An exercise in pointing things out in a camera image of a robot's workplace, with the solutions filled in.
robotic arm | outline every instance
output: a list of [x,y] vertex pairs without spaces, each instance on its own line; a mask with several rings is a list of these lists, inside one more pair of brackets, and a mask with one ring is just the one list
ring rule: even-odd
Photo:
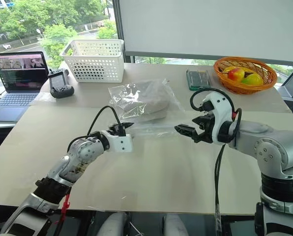
[[66,156],[36,182],[37,189],[30,193],[4,224],[1,233],[25,236],[44,236],[54,213],[71,187],[86,168],[105,151],[131,152],[132,139],[125,128],[133,123],[115,124],[109,130],[97,131],[88,138],[74,141]]
[[228,97],[218,92],[208,94],[200,107],[194,108],[206,112],[192,120],[204,132],[198,135],[195,128],[184,124],[176,126],[176,131],[196,143],[227,143],[257,159],[262,186],[255,215],[256,233],[293,236],[293,132],[256,122],[233,121]]

black controller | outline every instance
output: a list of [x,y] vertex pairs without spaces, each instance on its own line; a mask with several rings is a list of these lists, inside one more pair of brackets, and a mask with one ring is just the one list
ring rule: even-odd
[[50,93],[55,98],[72,96],[74,88],[67,83],[68,70],[58,69],[48,75],[50,81]]

laptop screen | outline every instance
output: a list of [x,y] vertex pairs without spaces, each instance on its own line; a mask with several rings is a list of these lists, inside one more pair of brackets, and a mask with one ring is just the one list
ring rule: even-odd
[[40,91],[48,79],[42,52],[0,54],[0,78],[9,91]]

orange basket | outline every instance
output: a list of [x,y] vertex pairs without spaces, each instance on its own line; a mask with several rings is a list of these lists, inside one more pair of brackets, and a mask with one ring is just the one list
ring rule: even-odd
[[[236,81],[233,81],[227,77],[227,74],[221,73],[225,68],[229,66],[241,66],[249,68],[257,72],[263,79],[263,85],[254,86],[246,85]],[[214,70],[224,87],[237,94],[252,94],[258,91],[269,89],[277,82],[277,76],[275,71],[268,65],[261,61],[241,58],[241,57],[225,57],[217,60],[214,64]]]

window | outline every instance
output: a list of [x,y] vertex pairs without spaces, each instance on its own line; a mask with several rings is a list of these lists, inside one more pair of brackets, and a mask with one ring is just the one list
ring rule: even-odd
[[[214,65],[215,60],[204,59],[178,59],[178,58],[154,58],[154,57],[135,57],[136,63],[150,64],[177,64],[177,65]],[[276,86],[281,86],[293,73],[293,66],[267,64],[277,73],[278,81]]]
[[0,53],[43,51],[55,69],[78,37],[117,38],[111,0],[0,0]]

